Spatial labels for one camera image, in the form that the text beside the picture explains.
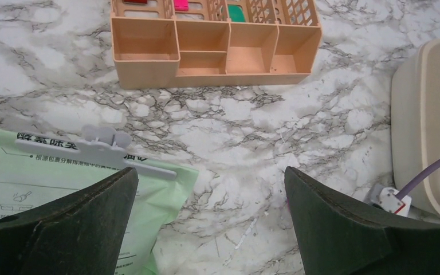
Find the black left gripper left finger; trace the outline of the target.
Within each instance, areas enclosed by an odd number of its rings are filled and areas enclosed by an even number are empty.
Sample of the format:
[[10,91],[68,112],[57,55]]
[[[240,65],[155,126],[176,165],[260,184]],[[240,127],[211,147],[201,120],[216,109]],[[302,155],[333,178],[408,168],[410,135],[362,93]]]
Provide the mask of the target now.
[[0,274],[114,274],[138,183],[125,168],[0,219]]

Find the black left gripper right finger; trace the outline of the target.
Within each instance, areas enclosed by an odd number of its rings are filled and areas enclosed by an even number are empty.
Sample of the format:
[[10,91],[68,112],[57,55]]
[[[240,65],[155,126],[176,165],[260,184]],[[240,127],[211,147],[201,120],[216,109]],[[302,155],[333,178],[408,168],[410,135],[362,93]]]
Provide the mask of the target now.
[[440,274],[440,224],[388,213],[287,167],[306,274]]

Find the green litter bag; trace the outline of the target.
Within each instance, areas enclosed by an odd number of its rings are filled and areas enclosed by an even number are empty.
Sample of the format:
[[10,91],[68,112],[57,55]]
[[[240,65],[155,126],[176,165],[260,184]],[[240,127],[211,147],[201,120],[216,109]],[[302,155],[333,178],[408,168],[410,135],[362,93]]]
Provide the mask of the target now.
[[[16,140],[73,150],[74,142],[0,129],[0,219],[34,209],[113,175],[97,161],[20,150]],[[171,179],[139,175],[135,201],[115,269],[116,274],[157,274],[152,252],[160,228],[174,221],[191,194],[199,172],[189,167],[127,154],[131,163],[175,173]]]

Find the beige litter box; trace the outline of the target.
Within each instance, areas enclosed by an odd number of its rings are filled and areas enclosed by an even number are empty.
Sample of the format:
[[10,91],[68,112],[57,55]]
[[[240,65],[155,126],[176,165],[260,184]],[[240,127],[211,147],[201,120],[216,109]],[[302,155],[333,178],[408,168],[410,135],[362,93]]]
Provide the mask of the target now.
[[412,205],[440,217],[440,39],[400,64],[391,82],[394,182]]

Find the red white small box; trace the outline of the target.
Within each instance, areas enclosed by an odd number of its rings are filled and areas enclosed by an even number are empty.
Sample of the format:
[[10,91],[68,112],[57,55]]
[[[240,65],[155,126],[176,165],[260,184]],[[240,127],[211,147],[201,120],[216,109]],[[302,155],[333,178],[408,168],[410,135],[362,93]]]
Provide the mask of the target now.
[[124,0],[123,2],[130,5],[146,5],[148,0]]

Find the orange plastic file organizer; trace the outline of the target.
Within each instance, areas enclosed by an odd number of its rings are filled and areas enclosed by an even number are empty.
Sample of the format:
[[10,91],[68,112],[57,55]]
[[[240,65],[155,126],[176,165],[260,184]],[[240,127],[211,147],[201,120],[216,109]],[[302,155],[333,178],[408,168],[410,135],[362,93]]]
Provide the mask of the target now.
[[297,84],[322,37],[314,1],[188,1],[188,11],[112,1],[110,19],[123,89]]

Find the green tape dispenser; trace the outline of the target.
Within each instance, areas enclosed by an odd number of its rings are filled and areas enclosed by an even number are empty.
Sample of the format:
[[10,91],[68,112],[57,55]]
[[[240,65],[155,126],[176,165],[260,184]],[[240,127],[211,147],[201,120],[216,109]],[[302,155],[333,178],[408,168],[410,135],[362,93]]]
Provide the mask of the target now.
[[240,6],[228,4],[227,8],[229,11],[230,19],[233,22],[246,22],[246,18]]

